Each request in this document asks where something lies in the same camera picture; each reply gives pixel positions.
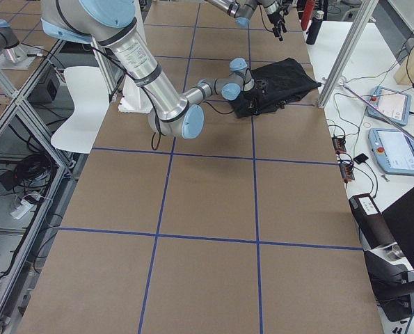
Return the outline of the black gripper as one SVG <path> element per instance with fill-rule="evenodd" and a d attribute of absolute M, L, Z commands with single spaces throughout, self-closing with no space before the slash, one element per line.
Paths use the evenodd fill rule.
<path fill-rule="evenodd" d="M 259 94 L 256 83 L 250 90 L 244 92 L 244 97 L 249 101 L 248 114 L 250 116 L 257 116 L 259 114 L 257 105 L 262 103 L 264 96 Z"/>
<path fill-rule="evenodd" d="M 284 20 L 284 10 L 280 9 L 273 13 L 267 13 L 269 21 L 273 24 L 273 34 L 279 41 L 283 41 L 282 32 L 286 33 L 287 28 Z"/>

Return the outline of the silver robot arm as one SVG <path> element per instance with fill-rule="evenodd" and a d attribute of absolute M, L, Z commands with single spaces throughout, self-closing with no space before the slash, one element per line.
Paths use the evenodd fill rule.
<path fill-rule="evenodd" d="M 226 0 L 206 0 L 206 2 L 226 13 L 234 19 L 238 26 L 243 28 L 249 26 L 251 17 L 259 8 L 260 13 L 265 11 L 267 18 L 273 25 L 271 29 L 265 26 L 267 31 L 272 32 L 279 41 L 283 41 L 282 33 L 287 32 L 285 16 L 289 13 L 289 2 L 276 0 L 248 0 L 243 3 Z"/>
<path fill-rule="evenodd" d="M 96 40 L 113 52 L 150 98 L 149 123 L 158 134 L 195 138 L 204 125 L 201 102 L 212 95 L 233 101 L 241 94 L 250 97 L 256 92 L 253 74 L 243 58 L 230 63 L 229 77 L 203 79 L 185 93 L 177 92 L 139 35 L 133 1 L 42 1 L 41 15 L 47 35 L 85 44 Z"/>

